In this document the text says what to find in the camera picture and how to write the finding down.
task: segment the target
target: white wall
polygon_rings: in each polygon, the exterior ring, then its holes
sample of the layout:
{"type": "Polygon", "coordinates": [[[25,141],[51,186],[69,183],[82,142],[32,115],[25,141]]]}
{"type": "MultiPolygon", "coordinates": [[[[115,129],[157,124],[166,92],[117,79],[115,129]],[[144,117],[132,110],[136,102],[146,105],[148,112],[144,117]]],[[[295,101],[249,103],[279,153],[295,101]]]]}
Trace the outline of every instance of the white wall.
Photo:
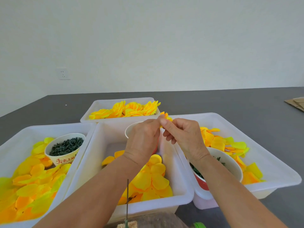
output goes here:
{"type": "Polygon", "coordinates": [[[0,0],[0,116],[45,95],[304,85],[304,0],[0,0]],[[60,81],[56,67],[71,80],[60,81]]]}

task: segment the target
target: forearm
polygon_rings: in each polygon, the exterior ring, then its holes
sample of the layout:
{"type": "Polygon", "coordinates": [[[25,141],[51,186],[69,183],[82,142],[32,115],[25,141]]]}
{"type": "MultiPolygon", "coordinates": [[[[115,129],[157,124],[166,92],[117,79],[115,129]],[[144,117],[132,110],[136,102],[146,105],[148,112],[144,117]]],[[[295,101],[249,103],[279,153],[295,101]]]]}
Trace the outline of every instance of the forearm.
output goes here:
{"type": "Polygon", "coordinates": [[[141,167],[120,156],[52,210],[35,228],[103,227],[141,167]]]}
{"type": "Polygon", "coordinates": [[[214,157],[208,155],[194,165],[204,176],[231,227],[286,228],[214,157]]]}

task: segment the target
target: hand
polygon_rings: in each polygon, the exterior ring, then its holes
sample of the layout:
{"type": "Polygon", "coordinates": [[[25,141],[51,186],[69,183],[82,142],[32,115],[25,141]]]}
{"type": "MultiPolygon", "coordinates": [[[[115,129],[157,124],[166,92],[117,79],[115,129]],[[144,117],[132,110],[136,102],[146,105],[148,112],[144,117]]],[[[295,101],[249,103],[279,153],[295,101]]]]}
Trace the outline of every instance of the hand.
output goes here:
{"type": "Polygon", "coordinates": [[[157,146],[160,126],[159,119],[148,119],[134,126],[124,156],[143,167],[157,146]]]}
{"type": "Polygon", "coordinates": [[[165,129],[163,136],[172,144],[177,142],[191,163],[210,155],[197,121],[176,118],[170,122],[163,117],[159,117],[159,120],[165,129]]]}

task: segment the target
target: paper bowl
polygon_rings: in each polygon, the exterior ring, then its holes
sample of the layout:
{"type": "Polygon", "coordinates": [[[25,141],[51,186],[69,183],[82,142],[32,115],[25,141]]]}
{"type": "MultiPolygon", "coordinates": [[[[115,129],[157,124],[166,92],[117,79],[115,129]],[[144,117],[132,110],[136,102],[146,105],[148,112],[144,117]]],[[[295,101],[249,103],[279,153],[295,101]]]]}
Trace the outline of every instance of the paper bowl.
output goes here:
{"type": "MultiPolygon", "coordinates": [[[[125,136],[126,136],[127,138],[129,138],[129,135],[130,135],[130,133],[131,133],[133,127],[136,126],[138,123],[141,123],[141,122],[135,122],[135,123],[133,123],[133,124],[131,124],[131,125],[129,125],[129,126],[127,127],[127,129],[125,130],[125,136]]],[[[158,141],[157,141],[156,148],[155,148],[155,150],[153,151],[153,153],[152,153],[151,155],[153,155],[153,154],[155,154],[155,153],[157,152],[157,147],[158,147],[158,141]]]]}
{"type": "MultiPolygon", "coordinates": [[[[242,179],[243,179],[242,169],[232,157],[230,157],[228,154],[225,154],[224,152],[222,152],[218,149],[214,149],[211,147],[207,147],[207,149],[210,152],[211,156],[213,156],[214,158],[221,157],[219,161],[225,163],[226,169],[228,169],[229,172],[232,173],[239,182],[242,181],[242,179]]],[[[198,176],[197,173],[194,172],[193,169],[192,169],[192,172],[194,173],[194,176],[195,176],[199,186],[204,190],[209,190],[205,179],[198,176]]]]}
{"type": "Polygon", "coordinates": [[[68,164],[68,163],[71,163],[74,161],[80,147],[76,150],[74,150],[73,152],[71,153],[67,153],[67,154],[64,154],[64,155],[60,155],[60,156],[50,156],[50,152],[52,150],[52,147],[54,145],[56,145],[57,143],[62,143],[64,142],[65,140],[67,139],[71,139],[71,138],[76,138],[76,137],[80,137],[83,139],[83,141],[85,140],[85,136],[81,133],[69,133],[69,134],[66,134],[66,135],[63,135],[61,137],[58,137],[56,139],[54,139],[53,141],[51,141],[46,147],[45,147],[45,150],[44,150],[44,153],[45,155],[52,160],[52,162],[55,164],[55,166],[59,165],[59,164],[68,164]]]}

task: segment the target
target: left hand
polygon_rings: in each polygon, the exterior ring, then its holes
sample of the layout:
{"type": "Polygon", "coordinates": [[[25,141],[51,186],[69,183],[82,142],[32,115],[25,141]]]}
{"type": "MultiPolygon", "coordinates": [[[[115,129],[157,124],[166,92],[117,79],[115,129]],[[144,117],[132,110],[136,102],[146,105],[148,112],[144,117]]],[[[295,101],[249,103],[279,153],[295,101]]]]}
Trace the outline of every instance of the left hand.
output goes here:
{"type": "Polygon", "coordinates": [[[124,156],[143,167],[157,146],[160,126],[159,119],[148,119],[134,126],[124,156]]]}

